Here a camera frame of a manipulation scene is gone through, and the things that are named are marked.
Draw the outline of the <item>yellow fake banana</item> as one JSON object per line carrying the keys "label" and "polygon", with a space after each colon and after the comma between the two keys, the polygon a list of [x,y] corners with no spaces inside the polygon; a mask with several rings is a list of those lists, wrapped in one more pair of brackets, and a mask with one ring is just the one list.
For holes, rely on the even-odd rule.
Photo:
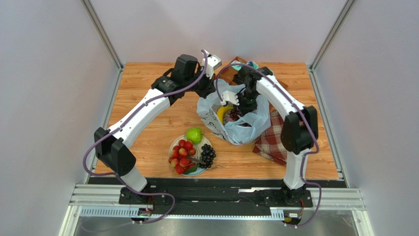
{"label": "yellow fake banana", "polygon": [[223,118],[224,118],[224,115],[228,112],[228,111],[230,111],[230,110],[232,110],[234,107],[232,107],[232,106],[221,106],[219,109],[218,109],[218,111],[217,111],[217,117],[218,117],[218,119],[219,119],[219,121],[224,125],[224,120],[223,120]]}

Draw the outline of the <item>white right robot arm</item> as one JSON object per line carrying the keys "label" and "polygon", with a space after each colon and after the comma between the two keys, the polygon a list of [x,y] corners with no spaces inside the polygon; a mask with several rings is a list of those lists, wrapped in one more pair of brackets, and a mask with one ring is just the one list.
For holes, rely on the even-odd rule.
{"label": "white right robot arm", "polygon": [[316,108],[294,99],[267,67],[255,69],[244,65],[234,81],[244,85],[237,94],[238,104],[235,106],[241,114],[255,111],[256,99],[261,95],[283,119],[280,140],[287,151],[287,164],[282,190],[289,196],[302,194],[306,188],[303,180],[306,160],[318,139]]}

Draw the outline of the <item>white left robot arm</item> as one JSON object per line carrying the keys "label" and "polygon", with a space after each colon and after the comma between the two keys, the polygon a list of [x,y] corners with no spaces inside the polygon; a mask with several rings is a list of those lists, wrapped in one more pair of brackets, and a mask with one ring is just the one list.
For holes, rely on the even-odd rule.
{"label": "white left robot arm", "polygon": [[205,50],[202,52],[202,62],[191,55],[180,55],[174,67],[157,78],[145,97],[120,121],[108,129],[100,127],[95,131],[92,149],[96,158],[132,192],[141,192],[148,184],[129,150],[141,132],[186,92],[205,98],[215,91],[212,79],[222,60]]}

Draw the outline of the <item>red purple fake grape bunch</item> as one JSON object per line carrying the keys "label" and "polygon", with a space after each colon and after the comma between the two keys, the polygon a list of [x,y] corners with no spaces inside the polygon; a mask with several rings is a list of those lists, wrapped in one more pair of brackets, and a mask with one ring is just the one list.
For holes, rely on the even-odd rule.
{"label": "red purple fake grape bunch", "polygon": [[227,123],[229,123],[229,122],[235,122],[235,121],[238,121],[239,119],[240,119],[240,112],[239,111],[237,111],[237,110],[234,110],[234,109],[232,109],[232,110],[229,110],[225,115],[224,115],[224,118],[223,118],[223,122],[224,122],[224,124],[227,124]]}

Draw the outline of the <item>light blue plastic bag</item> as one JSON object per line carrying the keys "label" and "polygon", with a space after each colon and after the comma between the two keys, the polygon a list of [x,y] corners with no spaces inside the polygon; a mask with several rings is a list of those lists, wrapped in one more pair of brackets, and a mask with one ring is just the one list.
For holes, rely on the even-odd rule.
{"label": "light blue plastic bag", "polygon": [[257,109],[237,121],[222,124],[217,116],[221,108],[220,99],[216,92],[206,99],[199,98],[197,114],[204,125],[218,138],[234,145],[243,145],[254,142],[265,130],[271,126],[269,102],[261,95],[257,97]]}

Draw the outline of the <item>green fake apple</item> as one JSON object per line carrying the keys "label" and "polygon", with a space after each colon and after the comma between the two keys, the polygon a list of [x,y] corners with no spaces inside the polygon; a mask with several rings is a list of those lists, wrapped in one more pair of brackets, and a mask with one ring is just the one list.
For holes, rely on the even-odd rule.
{"label": "green fake apple", "polygon": [[186,132],[186,139],[193,144],[199,144],[203,139],[203,132],[199,127],[191,127]]}

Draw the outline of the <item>red fake cherry bunch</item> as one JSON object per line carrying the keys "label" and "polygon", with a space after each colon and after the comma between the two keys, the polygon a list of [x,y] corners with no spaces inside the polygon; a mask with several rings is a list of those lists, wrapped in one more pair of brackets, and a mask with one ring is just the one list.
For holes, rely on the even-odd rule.
{"label": "red fake cherry bunch", "polygon": [[193,144],[184,136],[175,139],[168,153],[168,162],[174,172],[185,177],[198,176],[206,171],[199,167],[203,142]]}

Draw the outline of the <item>dark fake grape bunch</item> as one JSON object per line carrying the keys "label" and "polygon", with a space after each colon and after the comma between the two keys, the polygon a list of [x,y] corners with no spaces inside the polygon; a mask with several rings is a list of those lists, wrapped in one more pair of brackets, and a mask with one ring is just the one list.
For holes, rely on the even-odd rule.
{"label": "dark fake grape bunch", "polygon": [[209,144],[204,144],[200,154],[199,167],[202,169],[210,169],[214,163],[215,157],[216,153],[214,148]]}

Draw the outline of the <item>cream blue ceramic plate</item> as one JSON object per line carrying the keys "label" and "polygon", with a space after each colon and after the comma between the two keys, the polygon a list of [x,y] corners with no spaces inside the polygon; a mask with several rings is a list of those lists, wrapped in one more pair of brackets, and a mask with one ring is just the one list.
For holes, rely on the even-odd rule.
{"label": "cream blue ceramic plate", "polygon": [[207,138],[198,143],[186,135],[179,136],[170,146],[168,161],[176,174],[193,177],[210,169],[216,157],[215,150]]}

